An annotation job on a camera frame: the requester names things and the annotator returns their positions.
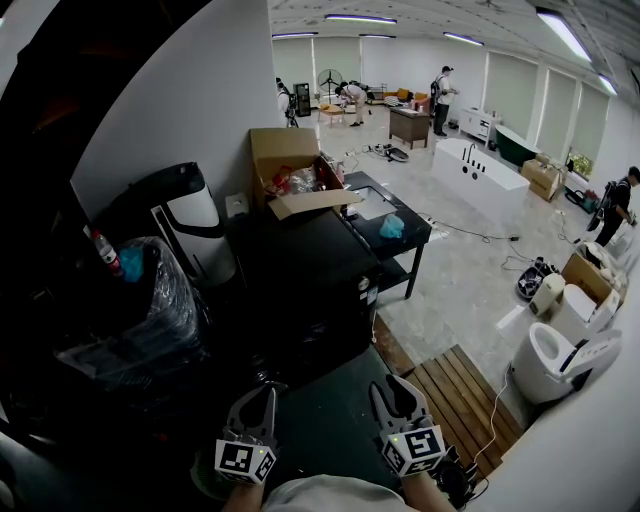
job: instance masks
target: standing fan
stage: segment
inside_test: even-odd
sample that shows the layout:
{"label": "standing fan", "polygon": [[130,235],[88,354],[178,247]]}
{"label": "standing fan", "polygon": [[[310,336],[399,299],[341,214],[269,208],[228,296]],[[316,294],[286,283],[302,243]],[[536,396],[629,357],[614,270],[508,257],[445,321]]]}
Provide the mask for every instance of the standing fan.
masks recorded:
{"label": "standing fan", "polygon": [[329,93],[329,103],[331,103],[331,94],[334,89],[342,83],[342,75],[335,69],[325,69],[318,75],[318,87],[324,92]]}

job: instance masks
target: black cabinet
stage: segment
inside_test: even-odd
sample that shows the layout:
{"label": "black cabinet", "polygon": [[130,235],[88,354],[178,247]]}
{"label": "black cabinet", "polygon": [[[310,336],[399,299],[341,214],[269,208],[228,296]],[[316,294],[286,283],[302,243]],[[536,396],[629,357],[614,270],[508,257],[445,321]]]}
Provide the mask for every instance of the black cabinet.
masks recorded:
{"label": "black cabinet", "polygon": [[296,115],[298,117],[308,117],[311,115],[311,96],[309,84],[294,84],[294,94],[296,95]]}

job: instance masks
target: ceiling light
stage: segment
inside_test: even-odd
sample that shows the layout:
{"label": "ceiling light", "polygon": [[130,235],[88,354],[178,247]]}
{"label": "ceiling light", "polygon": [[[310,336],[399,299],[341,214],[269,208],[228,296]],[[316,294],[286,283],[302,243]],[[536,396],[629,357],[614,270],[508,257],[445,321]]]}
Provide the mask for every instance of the ceiling light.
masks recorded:
{"label": "ceiling light", "polygon": [[591,57],[589,57],[589,54],[582,47],[578,38],[573,35],[573,32],[571,32],[571,29],[568,27],[560,13],[538,7],[536,9],[536,14],[551,28],[551,30],[560,36],[560,39],[564,41],[573,53],[581,59],[591,62]]}
{"label": "ceiling light", "polygon": [[377,37],[378,39],[395,39],[396,36],[385,36],[383,34],[360,34],[360,37]]}
{"label": "ceiling light", "polygon": [[292,32],[291,34],[273,34],[271,39],[284,39],[286,37],[313,37],[317,35],[317,32]]}
{"label": "ceiling light", "polygon": [[443,32],[446,37],[450,37],[451,39],[456,39],[458,41],[464,41],[465,43],[475,44],[476,46],[484,46],[484,43],[480,41],[476,41],[475,39],[471,39],[467,36],[459,36],[458,34],[452,34],[451,32]]}
{"label": "ceiling light", "polygon": [[613,94],[614,96],[618,95],[615,88],[613,87],[613,84],[611,83],[611,80],[609,80],[606,76],[600,75],[600,81],[602,82],[602,85],[604,85],[604,88],[609,91],[610,94]]}
{"label": "ceiling light", "polygon": [[397,20],[391,18],[377,18],[376,16],[357,16],[355,14],[326,14],[325,20],[345,20],[345,21],[369,21],[371,23],[396,24]]}

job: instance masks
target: faucet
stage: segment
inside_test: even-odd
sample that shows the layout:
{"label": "faucet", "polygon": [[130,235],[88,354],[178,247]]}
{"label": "faucet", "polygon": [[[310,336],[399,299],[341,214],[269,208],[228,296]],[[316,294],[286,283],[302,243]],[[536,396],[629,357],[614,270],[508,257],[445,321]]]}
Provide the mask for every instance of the faucet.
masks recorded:
{"label": "faucet", "polygon": [[475,143],[475,142],[473,142],[473,143],[471,144],[471,146],[469,146],[469,156],[467,157],[467,163],[469,163],[469,160],[471,160],[471,150],[472,150],[473,148],[478,149],[478,148],[477,148],[477,146],[476,146],[476,143]]}

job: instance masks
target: open cardboard box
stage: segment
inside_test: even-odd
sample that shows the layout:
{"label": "open cardboard box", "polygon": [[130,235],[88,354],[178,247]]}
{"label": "open cardboard box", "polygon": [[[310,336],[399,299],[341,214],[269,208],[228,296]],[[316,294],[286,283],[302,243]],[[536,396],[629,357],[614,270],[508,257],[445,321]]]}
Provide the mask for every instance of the open cardboard box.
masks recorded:
{"label": "open cardboard box", "polygon": [[[600,307],[607,299],[613,287],[600,275],[595,265],[588,262],[581,254],[574,252],[562,269],[562,277],[567,284],[574,284]],[[626,289],[620,291],[620,304],[624,302]]]}
{"label": "open cardboard box", "polygon": [[[264,212],[267,205],[279,220],[290,215],[320,208],[358,203],[362,198],[344,190],[331,166],[320,156],[316,133],[310,128],[255,128],[249,130],[253,155],[253,196],[256,206]],[[314,166],[324,176],[327,190],[308,194],[270,197],[265,190],[283,166],[294,171]]]}

